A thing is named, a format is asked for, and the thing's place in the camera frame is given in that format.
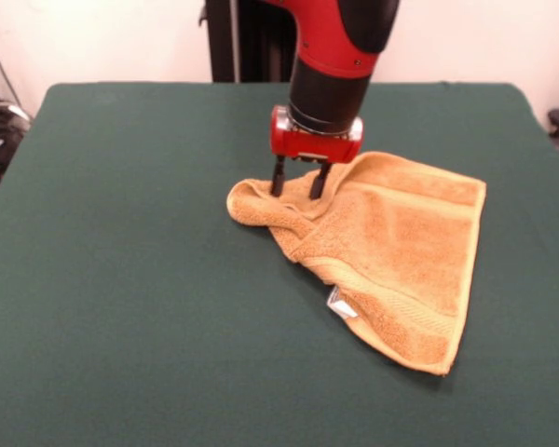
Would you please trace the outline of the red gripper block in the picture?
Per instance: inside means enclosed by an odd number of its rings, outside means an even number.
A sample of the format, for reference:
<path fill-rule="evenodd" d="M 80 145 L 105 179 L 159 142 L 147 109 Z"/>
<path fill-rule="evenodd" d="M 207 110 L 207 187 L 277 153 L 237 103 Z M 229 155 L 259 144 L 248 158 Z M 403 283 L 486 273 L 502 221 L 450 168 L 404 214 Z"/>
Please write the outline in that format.
<path fill-rule="evenodd" d="M 280 196 L 285 182 L 285 156 L 323 161 L 309 191 L 311 200 L 320 199 L 332 164 L 347 164 L 359 153 L 363 141 L 363 121 L 356 117 L 345 134 L 310 133 L 298 127 L 284 105 L 276 105 L 271 113 L 270 146 L 276 155 L 270 195 Z"/>

